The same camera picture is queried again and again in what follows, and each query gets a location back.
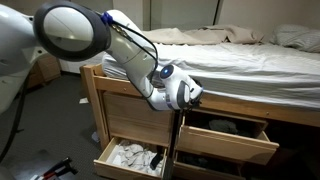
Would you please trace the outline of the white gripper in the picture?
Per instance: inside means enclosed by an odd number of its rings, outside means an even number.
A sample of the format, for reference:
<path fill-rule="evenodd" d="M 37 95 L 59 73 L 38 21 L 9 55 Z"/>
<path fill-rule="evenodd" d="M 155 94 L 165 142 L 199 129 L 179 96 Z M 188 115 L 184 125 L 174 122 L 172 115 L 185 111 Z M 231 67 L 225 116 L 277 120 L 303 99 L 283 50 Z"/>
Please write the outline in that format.
<path fill-rule="evenodd" d="M 203 86 L 176 65 L 166 65 L 160 71 L 165 85 L 166 104 L 174 110 L 191 108 L 201 99 Z"/>

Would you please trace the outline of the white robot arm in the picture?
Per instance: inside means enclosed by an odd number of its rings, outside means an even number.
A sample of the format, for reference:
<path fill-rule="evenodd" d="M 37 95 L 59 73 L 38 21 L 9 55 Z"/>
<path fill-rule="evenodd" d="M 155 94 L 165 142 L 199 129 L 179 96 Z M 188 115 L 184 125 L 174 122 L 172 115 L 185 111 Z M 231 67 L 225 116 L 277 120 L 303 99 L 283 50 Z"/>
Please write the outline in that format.
<path fill-rule="evenodd" d="M 70 1 L 51 0 L 32 16 L 0 5 L 0 113 L 10 107 L 42 56 L 79 62 L 103 51 L 122 66 L 151 108 L 179 110 L 199 103 L 203 86 L 174 64 L 159 70 L 163 86 L 153 85 L 157 48 L 123 12 L 99 13 Z"/>

